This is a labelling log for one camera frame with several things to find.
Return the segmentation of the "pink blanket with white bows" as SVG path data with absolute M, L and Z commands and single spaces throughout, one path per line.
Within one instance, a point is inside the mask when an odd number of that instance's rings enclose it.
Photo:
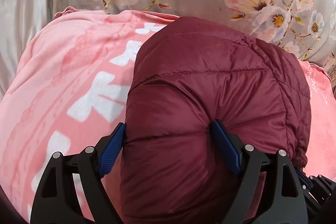
M 139 50 L 177 19 L 68 8 L 29 42 L 1 101 L 1 187 L 25 220 L 31 218 L 33 197 L 53 152 L 80 152 L 125 121 Z M 329 80 L 321 68 L 299 64 L 310 90 L 306 169 L 335 177 L 335 100 Z M 103 182 L 122 214 L 121 165 Z

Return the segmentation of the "maroon quilted puffer jacket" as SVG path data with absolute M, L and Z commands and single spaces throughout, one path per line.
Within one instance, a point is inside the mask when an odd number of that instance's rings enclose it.
M 218 223 L 236 176 L 209 135 L 220 120 L 259 151 L 304 168 L 310 90 L 297 58 L 199 18 L 179 18 L 141 47 L 126 104 L 125 223 Z

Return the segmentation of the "silver satin curtain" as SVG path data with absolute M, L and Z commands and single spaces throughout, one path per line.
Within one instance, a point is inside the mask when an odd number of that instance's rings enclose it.
M 31 39 L 52 19 L 50 0 L 1 0 L 1 97 Z

